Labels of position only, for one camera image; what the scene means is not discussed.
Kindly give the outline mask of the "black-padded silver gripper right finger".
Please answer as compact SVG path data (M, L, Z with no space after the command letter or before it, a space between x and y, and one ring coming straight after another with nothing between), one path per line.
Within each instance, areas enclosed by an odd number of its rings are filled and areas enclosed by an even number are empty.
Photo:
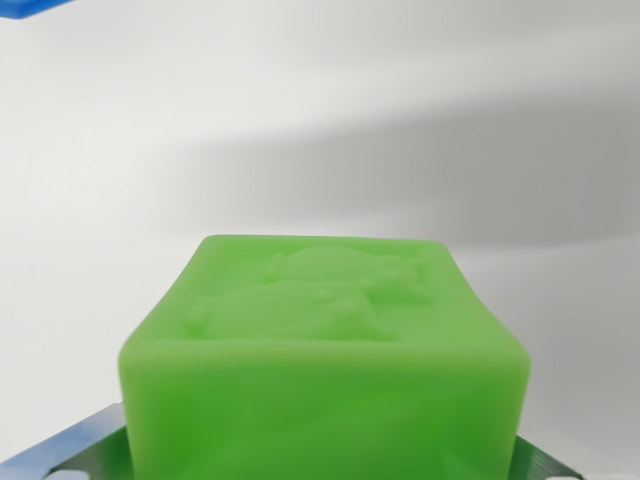
M516 438L512 456L512 480L583 479L583 475L541 448Z

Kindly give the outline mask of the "black-padded silver gripper left finger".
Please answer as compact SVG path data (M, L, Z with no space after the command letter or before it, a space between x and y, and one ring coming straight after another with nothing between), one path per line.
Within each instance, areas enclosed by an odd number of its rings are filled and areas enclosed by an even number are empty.
M63 461L96 445L126 425L114 403L1 463L2 479L44 479Z

